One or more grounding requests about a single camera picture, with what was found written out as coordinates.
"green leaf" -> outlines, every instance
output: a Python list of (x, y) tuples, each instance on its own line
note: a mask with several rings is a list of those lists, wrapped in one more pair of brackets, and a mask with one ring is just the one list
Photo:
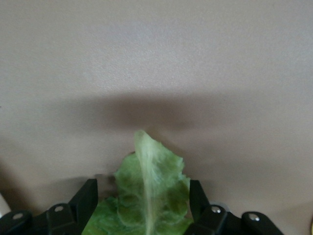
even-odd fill
[(83, 235), (181, 235), (190, 179), (181, 157), (144, 131), (135, 133), (135, 153), (114, 174), (118, 198), (100, 202)]

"white background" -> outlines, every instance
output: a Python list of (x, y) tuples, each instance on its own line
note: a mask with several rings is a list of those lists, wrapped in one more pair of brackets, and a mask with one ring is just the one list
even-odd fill
[(0, 192), (107, 196), (145, 129), (210, 200), (308, 235), (312, 75), (311, 0), (1, 0)]

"white object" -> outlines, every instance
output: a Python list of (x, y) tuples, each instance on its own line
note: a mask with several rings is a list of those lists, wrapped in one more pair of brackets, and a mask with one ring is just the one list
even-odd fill
[(10, 208), (8, 204), (6, 203), (5, 199), (0, 194), (0, 218), (10, 212)]

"metal screw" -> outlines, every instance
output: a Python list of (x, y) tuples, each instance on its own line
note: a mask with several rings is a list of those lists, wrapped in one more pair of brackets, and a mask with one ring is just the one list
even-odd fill
[(217, 206), (212, 206), (211, 207), (211, 210), (214, 212), (214, 213), (221, 213), (221, 209)]
[(56, 208), (54, 208), (55, 212), (60, 212), (62, 211), (64, 208), (62, 206), (57, 206)]
[(250, 213), (249, 218), (253, 221), (260, 221), (260, 217), (258, 217), (256, 214)]
[(20, 219), (20, 218), (22, 218), (23, 217), (23, 213), (17, 213), (17, 214), (15, 214), (12, 218), (13, 219)]

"wall surface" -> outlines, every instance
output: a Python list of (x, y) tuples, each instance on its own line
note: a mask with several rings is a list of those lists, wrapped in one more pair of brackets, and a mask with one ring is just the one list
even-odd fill
[(308, 235), (312, 64), (311, 0), (1, 0), (0, 192), (107, 196), (145, 129), (210, 200)]

